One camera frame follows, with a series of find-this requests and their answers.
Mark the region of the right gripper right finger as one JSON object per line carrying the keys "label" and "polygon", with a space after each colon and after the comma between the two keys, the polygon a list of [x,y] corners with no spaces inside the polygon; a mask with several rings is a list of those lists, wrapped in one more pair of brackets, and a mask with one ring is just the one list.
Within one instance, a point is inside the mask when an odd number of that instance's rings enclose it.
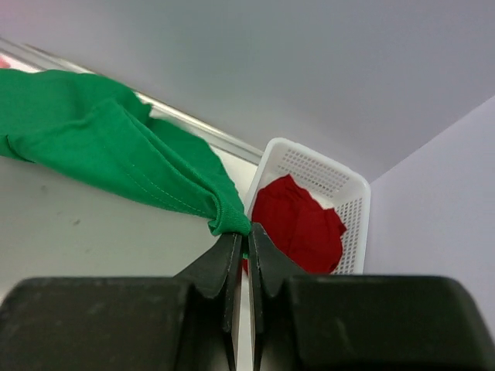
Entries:
{"label": "right gripper right finger", "polygon": [[256,370],[492,370],[469,292],[441,276],[310,274],[262,225],[247,238]]}

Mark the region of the green t shirt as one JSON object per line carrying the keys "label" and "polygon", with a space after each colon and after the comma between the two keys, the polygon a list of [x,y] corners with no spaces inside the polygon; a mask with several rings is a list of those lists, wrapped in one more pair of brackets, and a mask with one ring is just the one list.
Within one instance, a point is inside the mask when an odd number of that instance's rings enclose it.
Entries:
{"label": "green t shirt", "polygon": [[151,115],[97,74],[1,72],[1,153],[127,199],[203,217],[213,235],[250,232],[234,182],[202,138]]}

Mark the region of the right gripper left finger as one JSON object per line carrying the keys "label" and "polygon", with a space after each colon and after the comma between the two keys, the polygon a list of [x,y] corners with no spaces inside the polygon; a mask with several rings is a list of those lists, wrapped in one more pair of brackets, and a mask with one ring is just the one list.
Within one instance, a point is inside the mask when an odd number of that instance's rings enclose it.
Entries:
{"label": "right gripper left finger", "polygon": [[3,370],[233,370],[242,238],[172,277],[33,277],[1,306]]}

